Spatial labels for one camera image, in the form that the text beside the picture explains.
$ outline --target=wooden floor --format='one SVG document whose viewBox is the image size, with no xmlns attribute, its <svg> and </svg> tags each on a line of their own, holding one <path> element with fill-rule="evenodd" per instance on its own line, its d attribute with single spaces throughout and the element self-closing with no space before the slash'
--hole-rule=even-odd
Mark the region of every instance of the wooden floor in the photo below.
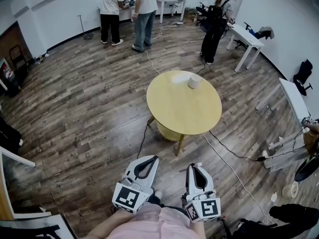
<svg viewBox="0 0 319 239">
<path fill-rule="evenodd" d="M 163 24 L 156 20 L 155 36 L 169 23 L 170 18 Z M 6 163 L 14 207 L 41 205 L 60 211 L 79 237 L 111 214 L 115 184 L 136 159 L 151 117 L 146 91 L 157 73 L 145 53 L 131 50 L 133 24 L 121 24 L 120 31 L 125 42 L 117 47 L 103 46 L 96 31 L 92 40 L 79 37 L 50 51 L 50 56 L 31 70 L 22 91 L 14 98 L 1 100 L 4 117 L 23 135 L 19 154 L 37 165 L 30 168 L 14 161 Z M 163 36 L 149 50 L 155 68 L 160 73 L 198 72 L 202 68 L 199 52 L 204 32 L 192 23 L 168 26 L 162 31 Z M 262 56 L 250 70 L 243 67 L 235 73 L 245 49 L 227 51 L 229 39 L 227 34 L 221 40 L 214 64 L 200 73 L 222 100 L 222 117 L 212 132 L 238 155 L 256 159 L 268 143 L 298 127 L 288 102 L 274 112 L 266 107 L 255 110 L 258 99 L 277 85 L 279 74 Z M 278 93 L 271 103 L 282 95 Z M 262 163 L 238 159 L 210 134 L 205 135 L 234 167 L 266 214 L 274 205 L 270 198 L 275 192 L 279 196 L 277 205 L 318 207 L 315 175 L 300 183 L 295 199 L 284 199 L 281 189 L 293 182 L 297 166 L 270 174 Z M 159 156 L 155 188 L 163 190 L 165 204 L 181 205 L 185 172 L 179 171 L 190 163 L 202 162 L 221 198 L 222 214 L 233 229 L 241 217 L 264 220 L 259 207 L 203 136 L 187 137 L 178 158 L 176 147 L 177 143 L 163 139 L 156 124 L 147 130 L 141 156 Z M 205 227 L 209 238 L 221 238 L 224 230 L 219 222 L 207 222 Z"/>
</svg>

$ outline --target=black pants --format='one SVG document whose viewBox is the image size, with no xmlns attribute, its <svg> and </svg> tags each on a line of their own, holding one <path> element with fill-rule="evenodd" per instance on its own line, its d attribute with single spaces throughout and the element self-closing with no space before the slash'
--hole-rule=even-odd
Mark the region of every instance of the black pants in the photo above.
<svg viewBox="0 0 319 239">
<path fill-rule="evenodd" d="M 319 210 L 301 205 L 272 207 L 269 214 L 285 223 L 281 227 L 265 226 L 253 221 L 245 222 L 233 235 L 233 239 L 290 239 L 314 227 L 319 220 Z"/>
<path fill-rule="evenodd" d="M 180 207 L 174 207 L 174 206 L 165 206 L 163 204 L 160 203 L 160 199 L 158 197 L 155 196 L 155 194 L 152 194 L 148 200 L 149 203 L 151 204 L 155 204 L 155 205 L 159 205 L 161 206 L 162 208 L 163 207 L 168 207 L 168 208 L 171 208 L 171 209 L 175 209 L 175 210 L 178 210 L 180 211 L 181 213 L 185 214 L 187 217 L 187 211 L 184 210 L 183 208 L 180 208 Z"/>
<path fill-rule="evenodd" d="M 0 116 L 0 146 L 14 154 L 17 154 L 20 139 L 21 134 L 9 126 Z"/>
<path fill-rule="evenodd" d="M 205 57 L 207 63 L 213 63 L 216 50 L 227 26 L 227 20 L 222 19 L 219 24 L 214 24 L 212 29 L 208 31 L 205 35 L 202 47 L 201 56 Z"/>
<path fill-rule="evenodd" d="M 101 14 L 101 40 L 107 42 L 109 38 L 109 28 L 111 26 L 111 36 L 113 43 L 120 42 L 120 17 L 118 15 Z"/>
</svg>

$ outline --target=white table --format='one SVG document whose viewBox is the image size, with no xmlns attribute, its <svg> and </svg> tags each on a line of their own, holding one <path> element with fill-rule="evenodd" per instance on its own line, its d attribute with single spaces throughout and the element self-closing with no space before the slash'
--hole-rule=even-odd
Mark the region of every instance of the white table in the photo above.
<svg viewBox="0 0 319 239">
<path fill-rule="evenodd" d="M 248 66 L 246 67 L 246 69 L 249 69 L 251 67 L 251 65 L 254 63 L 255 59 L 257 58 L 258 54 L 260 53 L 261 48 L 264 47 L 265 45 L 260 40 L 258 40 L 255 36 L 253 36 L 250 32 L 244 29 L 242 26 L 237 24 L 234 24 L 232 26 L 233 27 L 230 27 L 229 30 L 233 34 L 233 36 L 230 39 L 230 42 L 227 46 L 227 50 L 231 48 L 231 45 L 235 37 L 239 38 L 243 43 L 248 45 L 247 51 L 245 52 L 244 56 L 242 57 L 242 59 L 240 60 L 239 64 L 237 65 L 235 69 L 235 72 L 238 72 L 241 66 L 243 65 L 243 63 L 245 62 L 246 58 L 248 57 L 251 49 L 257 48 L 257 51 L 254 57 L 252 58 L 252 60 L 250 61 L 250 63 L 248 64 Z"/>
<path fill-rule="evenodd" d="M 185 7 L 186 7 L 186 0 L 184 1 L 180 1 L 180 0 L 157 0 L 159 2 L 161 2 L 160 5 L 160 20 L 159 22 L 162 24 L 163 23 L 163 15 L 164 15 L 164 5 L 165 3 L 172 3 L 173 4 L 173 8 L 171 10 L 171 15 L 174 16 L 174 10 L 175 10 L 175 5 L 177 3 L 182 3 L 182 11 L 181 11 L 181 16 L 180 16 L 180 21 L 183 21 L 184 19 L 184 13 L 185 13 Z"/>
<path fill-rule="evenodd" d="M 32 218 L 40 218 L 40 217 L 47 217 L 51 216 L 51 212 L 40 212 L 40 213 L 28 213 L 28 214 L 18 214 L 13 211 L 8 190 L 6 188 L 5 184 L 5 178 L 4 178 L 4 172 L 3 172 L 3 161 L 2 161 L 2 155 L 5 155 L 17 162 L 20 162 L 24 165 L 35 167 L 35 163 L 31 162 L 27 159 L 24 159 L 22 157 L 19 157 L 18 155 L 13 154 L 12 152 L 6 150 L 5 148 L 2 148 L 0 146 L 0 205 L 6 210 L 6 213 L 0 214 L 4 215 L 4 217 L 7 216 L 6 219 L 13 220 L 13 219 L 32 219 Z"/>
<path fill-rule="evenodd" d="M 309 112 L 307 109 L 307 106 L 305 104 L 304 99 L 302 98 L 300 92 L 298 91 L 296 85 L 293 82 L 289 82 L 286 81 L 284 79 L 279 79 L 279 83 L 278 85 L 266 96 L 264 97 L 260 103 L 256 106 L 256 110 L 260 110 L 263 106 L 265 106 L 266 102 L 269 100 L 269 98 L 279 89 L 282 88 L 282 90 L 284 91 L 285 95 L 283 98 L 281 98 L 278 102 L 276 102 L 271 108 L 270 110 L 274 110 L 276 109 L 286 98 L 289 102 L 289 105 L 291 106 L 291 108 L 294 111 L 296 120 L 298 122 L 298 124 L 300 125 L 300 130 L 302 129 L 302 125 L 301 122 L 305 117 L 309 116 Z M 291 141 L 292 139 L 294 139 L 297 135 L 297 133 L 300 132 L 300 130 L 288 137 L 286 137 L 285 139 L 272 144 L 268 147 L 268 149 L 273 149 L 276 148 L 277 146 L 284 144 L 288 141 Z"/>
</svg>

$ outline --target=white table frame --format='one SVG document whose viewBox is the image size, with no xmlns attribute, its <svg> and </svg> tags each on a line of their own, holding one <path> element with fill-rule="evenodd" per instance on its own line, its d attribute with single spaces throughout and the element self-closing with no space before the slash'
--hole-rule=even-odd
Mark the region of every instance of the white table frame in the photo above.
<svg viewBox="0 0 319 239">
<path fill-rule="evenodd" d="M 1 178 L 2 178 L 1 183 L 3 185 L 5 198 L 6 198 L 6 201 L 8 203 L 8 206 L 9 206 L 9 209 L 11 211 L 13 218 L 14 219 L 35 219 L 35 218 L 51 216 L 52 215 L 51 212 L 19 214 L 19 213 L 15 213 L 13 211 L 11 201 L 9 198 L 9 194 L 8 194 L 8 190 L 6 188 L 5 179 L 4 179 L 2 155 L 5 155 L 5 156 L 7 156 L 15 161 L 18 161 L 24 165 L 27 165 L 27 166 L 36 167 L 36 165 L 34 162 L 31 162 L 25 158 L 19 157 L 18 155 L 13 154 L 12 152 L 10 152 L 10 151 L 8 151 L 5 148 L 2 148 L 0 146 L 0 173 L 1 173 Z"/>
<path fill-rule="evenodd" d="M 300 133 L 300 130 L 303 128 L 301 125 L 301 122 L 303 120 L 303 118 L 308 117 L 309 116 L 309 112 L 307 109 L 307 106 L 304 102 L 304 99 L 302 98 L 301 94 L 299 93 L 296 85 L 292 82 L 283 80 L 283 79 L 279 79 L 279 83 L 278 85 L 263 99 L 261 99 L 261 101 L 259 102 L 259 104 L 256 106 L 256 110 L 260 110 L 262 107 L 265 106 L 265 104 L 267 103 L 267 101 L 270 99 L 270 97 L 275 94 L 275 92 L 278 89 L 282 89 L 283 92 L 285 93 L 285 95 L 279 100 L 277 101 L 271 108 L 270 110 L 273 111 L 275 110 L 285 99 L 288 100 L 290 107 L 292 108 L 292 110 L 294 111 L 294 115 L 295 118 L 300 126 L 300 129 L 298 132 L 293 133 L 292 135 L 289 135 L 288 137 L 284 138 L 283 140 L 275 143 L 275 144 L 271 144 L 269 145 L 268 149 L 274 149 L 282 144 L 285 144 L 289 141 L 291 141 L 292 139 L 294 139 L 296 137 L 296 135 L 298 133 Z"/>
<path fill-rule="evenodd" d="M 243 63 L 245 62 L 245 60 L 247 59 L 250 51 L 252 50 L 252 48 L 257 48 L 257 51 L 255 53 L 255 55 L 253 56 L 252 60 L 250 61 L 250 63 L 247 65 L 246 69 L 249 69 L 252 64 L 255 62 L 257 56 L 259 55 L 262 47 L 264 47 L 265 45 L 259 41 L 255 36 L 253 36 L 251 33 L 249 33 L 247 30 L 245 30 L 245 32 L 247 32 L 249 35 L 249 39 L 248 38 L 245 38 L 243 35 L 241 35 L 238 31 L 236 31 L 237 29 L 241 30 L 244 29 L 243 27 L 239 26 L 239 25 L 234 25 L 234 28 L 230 27 L 229 30 L 231 31 L 231 33 L 233 34 L 231 39 L 230 39 L 230 42 L 227 46 L 227 50 L 230 50 L 232 44 L 233 44 L 233 41 L 235 39 L 235 37 L 239 38 L 243 43 L 245 43 L 246 45 L 248 45 L 248 48 L 244 54 L 244 56 L 242 57 L 242 59 L 240 60 L 239 64 L 237 65 L 236 69 L 235 69 L 235 72 L 238 72 L 239 69 L 241 68 L 241 66 L 243 65 Z"/>
<path fill-rule="evenodd" d="M 172 3 L 173 4 L 173 8 L 171 10 L 171 15 L 174 16 L 174 11 L 175 11 L 175 5 L 178 3 L 182 3 L 182 11 L 181 11 L 181 16 L 180 16 L 180 21 L 183 21 L 184 19 L 184 13 L 185 13 L 185 8 L 186 8 L 186 0 L 184 1 L 180 1 L 180 0 L 157 0 L 159 2 L 161 2 L 160 4 L 160 24 L 163 23 L 163 15 L 164 15 L 164 5 L 165 3 Z"/>
</svg>

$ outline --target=person in white t-shirt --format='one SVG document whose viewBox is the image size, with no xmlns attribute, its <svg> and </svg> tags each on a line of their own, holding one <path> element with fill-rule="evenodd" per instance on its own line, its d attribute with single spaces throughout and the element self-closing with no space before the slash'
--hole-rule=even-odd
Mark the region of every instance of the person in white t-shirt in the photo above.
<svg viewBox="0 0 319 239">
<path fill-rule="evenodd" d="M 109 38 L 109 28 L 111 26 L 112 46 L 123 43 L 120 39 L 119 24 L 120 24 L 120 9 L 127 9 L 123 5 L 124 0 L 103 0 L 101 8 L 101 42 L 107 44 Z"/>
<path fill-rule="evenodd" d="M 152 29 L 158 4 L 156 0 L 136 0 L 133 20 L 135 21 L 135 41 L 132 49 L 144 52 L 144 45 L 152 45 Z"/>
</svg>

